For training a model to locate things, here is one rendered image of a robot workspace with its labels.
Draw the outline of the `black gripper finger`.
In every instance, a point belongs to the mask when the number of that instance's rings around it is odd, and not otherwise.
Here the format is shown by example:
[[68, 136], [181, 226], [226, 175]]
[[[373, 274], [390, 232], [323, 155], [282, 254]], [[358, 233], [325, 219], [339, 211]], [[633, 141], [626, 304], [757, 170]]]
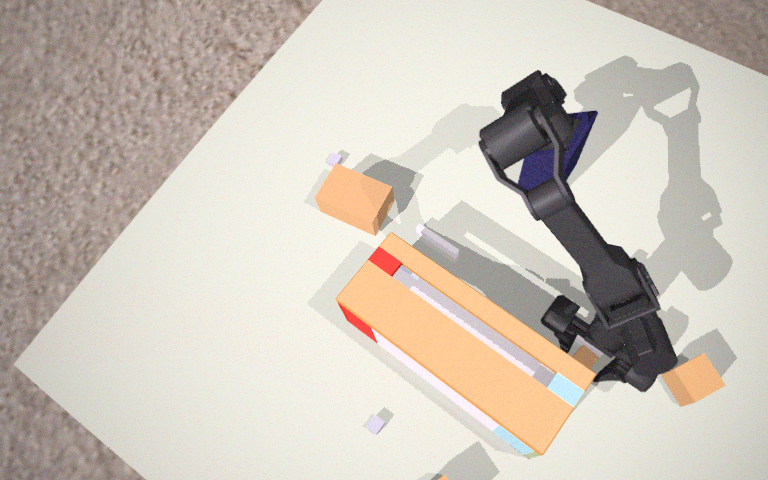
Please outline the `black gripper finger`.
[[610, 363], [608, 363], [605, 368], [603, 368], [597, 376], [594, 378], [593, 382], [604, 382], [604, 381], [621, 381], [623, 383], [626, 383], [625, 380], [625, 374], [618, 370], [616, 368], [618, 364], [618, 358], [614, 358]]
[[577, 337], [577, 334], [574, 334], [571, 339], [568, 339], [562, 334], [554, 333], [554, 336], [558, 338], [560, 349], [568, 354]]

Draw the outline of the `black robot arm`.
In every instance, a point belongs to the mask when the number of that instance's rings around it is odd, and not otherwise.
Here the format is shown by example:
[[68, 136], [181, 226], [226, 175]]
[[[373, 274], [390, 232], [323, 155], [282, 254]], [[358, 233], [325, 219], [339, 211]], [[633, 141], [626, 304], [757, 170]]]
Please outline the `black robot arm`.
[[[480, 129], [479, 145], [494, 176], [519, 194], [578, 264], [583, 288], [607, 331], [620, 329], [634, 372], [663, 374], [678, 363], [657, 311], [659, 292], [644, 264], [621, 246], [607, 244], [575, 201], [564, 176], [564, 148], [580, 120], [563, 108], [567, 93], [540, 70], [504, 90], [504, 114]], [[527, 190], [504, 169], [537, 151], [554, 149], [554, 177]], [[605, 308], [605, 311], [604, 311]]]

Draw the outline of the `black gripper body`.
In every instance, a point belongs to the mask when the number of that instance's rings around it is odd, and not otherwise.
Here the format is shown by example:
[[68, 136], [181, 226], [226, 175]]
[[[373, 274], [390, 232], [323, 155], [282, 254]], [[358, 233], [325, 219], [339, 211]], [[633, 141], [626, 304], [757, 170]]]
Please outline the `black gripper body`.
[[624, 345], [620, 329], [607, 331], [598, 314], [588, 324], [575, 314], [581, 306], [563, 295], [558, 296], [550, 305], [541, 322], [556, 334], [571, 339], [574, 334], [585, 342], [599, 349], [609, 358], [618, 358], [616, 368], [625, 374], [625, 380], [641, 393], [647, 392], [655, 383], [657, 376], [641, 376], [634, 372], [628, 351]]

